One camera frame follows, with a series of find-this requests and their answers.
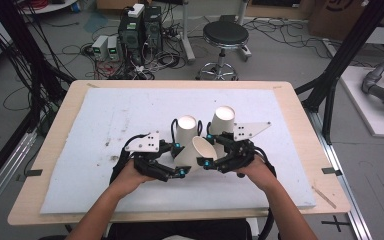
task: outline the electronic equipment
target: electronic equipment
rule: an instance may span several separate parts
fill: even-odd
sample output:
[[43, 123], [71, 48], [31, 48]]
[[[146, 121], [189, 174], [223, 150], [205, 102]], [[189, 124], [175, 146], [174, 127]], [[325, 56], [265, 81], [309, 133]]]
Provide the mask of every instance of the electronic equipment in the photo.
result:
[[121, 46], [120, 41], [117, 36], [109, 36], [108, 37], [108, 55], [110, 57], [110, 61], [118, 62], [121, 59]]
[[145, 43], [145, 27], [142, 17], [129, 17], [123, 15], [118, 27], [118, 35], [122, 44], [123, 53], [127, 52], [124, 58], [127, 62], [133, 62], [135, 65], [142, 66], [144, 56], [142, 53]]
[[161, 7], [148, 6], [145, 8], [144, 22], [146, 29], [146, 42], [148, 48], [155, 50], [155, 53], [163, 50], [162, 42], [162, 24], [161, 24]]
[[133, 5], [133, 10], [130, 10], [127, 15], [129, 17], [141, 17], [141, 14], [143, 12], [143, 9], [145, 8], [145, 5], [143, 4], [140, 4], [140, 3], [135, 3], [135, 5]]
[[93, 54], [98, 61], [105, 61], [108, 57], [108, 36], [99, 36], [92, 45]]

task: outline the wooden table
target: wooden table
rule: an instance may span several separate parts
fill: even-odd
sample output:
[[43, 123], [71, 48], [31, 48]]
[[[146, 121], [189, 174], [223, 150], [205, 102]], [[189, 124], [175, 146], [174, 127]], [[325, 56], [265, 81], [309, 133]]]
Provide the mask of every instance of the wooden table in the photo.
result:
[[[76, 81], [64, 99], [32, 169], [43, 169], [41, 176], [28, 177], [8, 216], [11, 225], [76, 223], [83, 214], [40, 214], [52, 171], [64, 148], [68, 133], [89, 88], [193, 88], [193, 89], [264, 89], [273, 90], [313, 189], [316, 207], [303, 214], [346, 213], [350, 205], [335, 174], [324, 174], [329, 163], [305, 114], [301, 102], [288, 82], [265, 81]], [[262, 209], [188, 212], [116, 213], [111, 221], [163, 221], [221, 219], [267, 216]]]

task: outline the person's hand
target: person's hand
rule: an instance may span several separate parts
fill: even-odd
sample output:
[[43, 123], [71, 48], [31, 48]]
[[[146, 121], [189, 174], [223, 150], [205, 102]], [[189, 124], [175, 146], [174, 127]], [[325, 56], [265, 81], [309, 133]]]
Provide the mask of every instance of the person's hand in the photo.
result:
[[239, 168], [235, 170], [235, 172], [247, 175], [248, 178], [263, 191], [278, 184], [276, 177], [270, 172], [262, 157], [257, 154], [248, 166]]
[[123, 198], [133, 192], [141, 183], [152, 181], [154, 178], [140, 174], [134, 167], [133, 160], [129, 160], [117, 178], [108, 187], [118, 198]]

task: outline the cardboard box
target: cardboard box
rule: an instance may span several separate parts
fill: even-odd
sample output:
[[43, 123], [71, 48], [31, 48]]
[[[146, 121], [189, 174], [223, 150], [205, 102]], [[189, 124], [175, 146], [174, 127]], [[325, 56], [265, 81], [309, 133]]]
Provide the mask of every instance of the cardboard box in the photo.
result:
[[135, 3], [145, 4], [144, 2], [151, 3], [152, 0], [96, 0], [96, 6], [98, 9], [121, 10], [125, 7], [132, 7], [133, 5], [135, 5]]
[[363, 11], [362, 0], [316, 0], [308, 31], [314, 36], [344, 40]]

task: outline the white panel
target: white panel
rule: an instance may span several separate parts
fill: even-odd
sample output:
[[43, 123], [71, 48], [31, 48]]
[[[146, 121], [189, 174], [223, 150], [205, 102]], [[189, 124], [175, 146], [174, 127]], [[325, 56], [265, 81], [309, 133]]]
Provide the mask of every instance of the white panel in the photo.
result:
[[[236, 122], [271, 122], [252, 139], [266, 151], [280, 182], [299, 207], [315, 206], [275, 95], [269, 90], [90, 89], [55, 166], [41, 213], [83, 213], [108, 186], [125, 142], [159, 131], [171, 142], [174, 118], [194, 116], [204, 126], [217, 107], [235, 109]], [[170, 154], [160, 163], [173, 166]], [[198, 170], [184, 179], [142, 184], [117, 212], [266, 208], [267, 199], [248, 178]]]
[[[372, 70], [373, 68], [348, 67], [342, 74], [342, 83], [370, 133], [376, 137], [384, 137], [384, 105], [379, 98], [361, 91], [364, 77]], [[384, 88], [384, 72], [377, 85]]]

